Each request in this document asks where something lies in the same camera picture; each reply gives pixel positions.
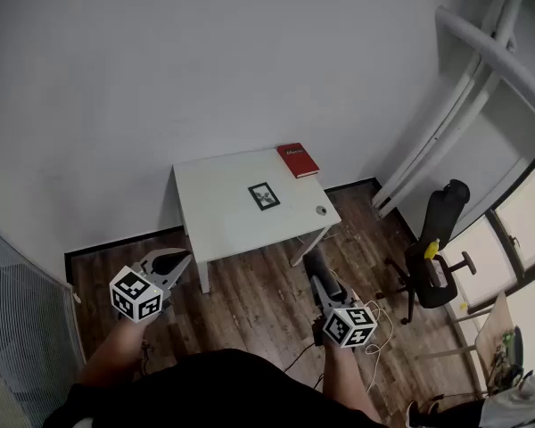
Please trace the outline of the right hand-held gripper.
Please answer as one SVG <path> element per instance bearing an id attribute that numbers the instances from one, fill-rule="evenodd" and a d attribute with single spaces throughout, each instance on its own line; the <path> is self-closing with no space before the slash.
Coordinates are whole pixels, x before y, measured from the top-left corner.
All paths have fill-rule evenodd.
<path id="1" fill-rule="evenodd" d="M 375 332 L 377 321 L 369 307 L 360 306 L 360 298 L 353 289 L 341 284 L 342 306 L 350 308 L 335 309 L 332 297 L 339 293 L 339 284 L 332 276 L 312 276 L 310 286 L 322 314 L 312 325 L 314 343 L 321 346 L 328 339 L 342 349 L 365 345 Z"/>

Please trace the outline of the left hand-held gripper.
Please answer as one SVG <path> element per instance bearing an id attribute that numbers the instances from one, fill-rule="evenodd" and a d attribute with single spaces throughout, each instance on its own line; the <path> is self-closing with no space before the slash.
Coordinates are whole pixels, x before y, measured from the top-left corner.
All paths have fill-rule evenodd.
<path id="1" fill-rule="evenodd" d="M 138 271 L 158 271 L 164 289 L 174 286 L 192 261 L 192 253 L 181 248 L 153 250 L 136 263 Z M 110 284 L 111 305 L 134 323 L 159 315 L 163 310 L 164 291 L 146 277 L 124 266 Z"/>

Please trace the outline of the small framed black picture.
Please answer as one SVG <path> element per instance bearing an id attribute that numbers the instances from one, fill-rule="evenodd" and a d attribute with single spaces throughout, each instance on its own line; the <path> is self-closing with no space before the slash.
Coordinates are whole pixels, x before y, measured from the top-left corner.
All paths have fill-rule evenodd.
<path id="1" fill-rule="evenodd" d="M 250 186 L 248 191 L 260 210 L 268 210 L 280 204 L 267 182 Z"/>

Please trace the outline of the person's left forearm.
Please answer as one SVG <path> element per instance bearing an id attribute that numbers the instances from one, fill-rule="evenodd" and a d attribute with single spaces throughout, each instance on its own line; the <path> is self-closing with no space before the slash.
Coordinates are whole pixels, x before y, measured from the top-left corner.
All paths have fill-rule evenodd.
<path id="1" fill-rule="evenodd" d="M 127 317 L 120 319 L 84 365 L 78 383 L 98 388 L 124 383 L 140 357 L 145 330 L 158 316 L 153 314 L 137 323 Z"/>

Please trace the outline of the person's right forearm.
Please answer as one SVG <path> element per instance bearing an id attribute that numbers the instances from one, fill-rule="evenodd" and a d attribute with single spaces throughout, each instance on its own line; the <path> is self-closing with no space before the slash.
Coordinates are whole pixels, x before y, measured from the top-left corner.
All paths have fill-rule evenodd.
<path id="1" fill-rule="evenodd" d="M 324 395 L 380 424 L 382 419 L 367 394 L 352 349 L 342 349 L 328 340 L 324 340 L 324 348 Z"/>

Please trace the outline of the white table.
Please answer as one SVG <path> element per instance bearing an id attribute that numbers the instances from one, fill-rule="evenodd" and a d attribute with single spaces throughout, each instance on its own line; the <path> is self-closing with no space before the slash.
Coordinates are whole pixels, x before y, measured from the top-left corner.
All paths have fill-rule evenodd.
<path id="1" fill-rule="evenodd" d="M 297 266 L 341 218 L 315 176 L 295 178 L 277 150 L 240 152 L 174 165 L 185 232 L 203 292 L 212 261 L 291 240 Z M 248 188 L 267 182 L 280 204 L 260 210 Z M 317 214 L 324 206 L 327 213 Z"/>

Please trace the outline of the black office chair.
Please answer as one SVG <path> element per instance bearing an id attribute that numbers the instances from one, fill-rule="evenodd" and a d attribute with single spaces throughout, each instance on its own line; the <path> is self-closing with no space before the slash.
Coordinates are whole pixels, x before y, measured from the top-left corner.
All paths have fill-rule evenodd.
<path id="1" fill-rule="evenodd" d="M 407 315 L 400 320 L 403 325 L 413 319 L 414 306 L 418 302 L 424 309 L 436 309 L 448 304 L 457 297 L 457 283 L 454 273 L 461 268 L 469 268 L 472 274 L 477 269 L 469 256 L 449 266 L 441 255 L 427 259 L 425 253 L 432 243 L 442 250 L 450 241 L 450 236 L 470 200 L 470 189 L 462 181 L 452 179 L 442 189 L 434 191 L 428 201 L 422 233 L 418 240 L 404 252 L 406 267 L 401 268 L 393 258 L 388 257 L 384 264 L 394 268 L 401 287 L 394 291 L 378 292 L 378 300 L 406 292 L 408 295 Z"/>

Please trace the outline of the person's black shirt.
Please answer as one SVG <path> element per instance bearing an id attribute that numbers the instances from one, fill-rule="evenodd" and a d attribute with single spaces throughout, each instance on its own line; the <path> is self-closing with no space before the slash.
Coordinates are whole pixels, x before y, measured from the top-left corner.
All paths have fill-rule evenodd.
<path id="1" fill-rule="evenodd" d="M 43 428 L 385 428 L 249 352 L 194 354 L 113 388 L 75 384 Z"/>

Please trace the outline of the red book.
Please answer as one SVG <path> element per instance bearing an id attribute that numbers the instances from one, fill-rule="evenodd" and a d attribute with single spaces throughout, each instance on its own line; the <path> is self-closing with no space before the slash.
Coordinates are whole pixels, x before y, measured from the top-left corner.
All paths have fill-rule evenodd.
<path id="1" fill-rule="evenodd" d="M 319 172 L 318 165 L 302 144 L 279 145 L 276 150 L 295 178 L 308 177 Z"/>

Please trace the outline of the white mesh panel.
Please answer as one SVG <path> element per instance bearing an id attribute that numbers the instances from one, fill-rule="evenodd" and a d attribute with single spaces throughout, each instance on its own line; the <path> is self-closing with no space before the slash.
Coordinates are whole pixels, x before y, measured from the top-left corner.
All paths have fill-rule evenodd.
<path id="1" fill-rule="evenodd" d="M 70 288 L 0 236 L 0 428 L 40 428 L 82 365 Z"/>

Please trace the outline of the wooden board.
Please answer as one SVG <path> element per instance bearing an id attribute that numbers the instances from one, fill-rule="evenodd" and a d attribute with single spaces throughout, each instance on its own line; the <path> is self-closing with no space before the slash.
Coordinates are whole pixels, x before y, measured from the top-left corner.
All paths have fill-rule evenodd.
<path id="1" fill-rule="evenodd" d="M 455 311 L 455 302 L 450 304 L 450 324 L 457 335 L 459 347 L 415 356 L 415 360 L 464 356 L 470 368 L 475 392 L 487 393 L 491 381 L 491 363 L 504 334 L 514 330 L 514 322 L 507 304 L 506 294 L 500 292 L 491 306 L 471 315 Z"/>

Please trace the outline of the green electronic parts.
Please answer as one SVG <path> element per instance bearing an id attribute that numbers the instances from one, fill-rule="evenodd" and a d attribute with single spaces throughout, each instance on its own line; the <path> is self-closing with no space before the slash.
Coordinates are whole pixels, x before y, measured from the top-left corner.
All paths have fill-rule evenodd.
<path id="1" fill-rule="evenodd" d="M 515 326 L 502 335 L 502 342 L 496 348 L 487 383 L 488 394 L 514 388 L 523 375 L 523 337 L 520 328 Z"/>

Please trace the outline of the black framed window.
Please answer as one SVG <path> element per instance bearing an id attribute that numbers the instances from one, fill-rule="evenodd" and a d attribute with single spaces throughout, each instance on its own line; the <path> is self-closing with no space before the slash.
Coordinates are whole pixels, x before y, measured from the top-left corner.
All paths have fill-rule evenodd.
<path id="1" fill-rule="evenodd" d="M 535 158 L 470 226 L 442 251 L 448 262 L 467 253 L 476 268 L 456 272 L 458 295 L 448 305 L 470 344 L 500 293 L 523 335 L 524 366 L 535 371 Z"/>

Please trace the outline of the thin white pipe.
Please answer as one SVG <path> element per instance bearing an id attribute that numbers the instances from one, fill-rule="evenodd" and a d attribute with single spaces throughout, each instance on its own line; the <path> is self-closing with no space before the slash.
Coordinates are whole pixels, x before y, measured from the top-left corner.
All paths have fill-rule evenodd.
<path id="1" fill-rule="evenodd" d="M 491 0 L 476 35 L 486 37 L 491 47 L 514 52 L 514 25 L 523 0 Z M 419 143 L 410 151 L 371 204 L 381 218 L 399 206 L 445 157 L 462 134 L 473 124 L 497 88 L 500 78 L 490 71 L 480 51 L 473 49 L 470 61 L 448 98 L 436 111 Z"/>
<path id="2" fill-rule="evenodd" d="M 381 218 L 389 215 L 448 154 L 499 84 L 499 77 L 473 53 L 454 88 L 427 121 L 418 142 L 395 169 L 371 204 Z"/>

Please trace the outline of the thick white pipe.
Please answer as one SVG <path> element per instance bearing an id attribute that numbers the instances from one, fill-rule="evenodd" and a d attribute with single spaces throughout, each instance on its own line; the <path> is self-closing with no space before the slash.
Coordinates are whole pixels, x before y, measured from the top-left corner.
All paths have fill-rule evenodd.
<path id="1" fill-rule="evenodd" d="M 443 6 L 436 9 L 435 20 L 478 53 L 535 113 L 535 77 L 504 46 Z"/>

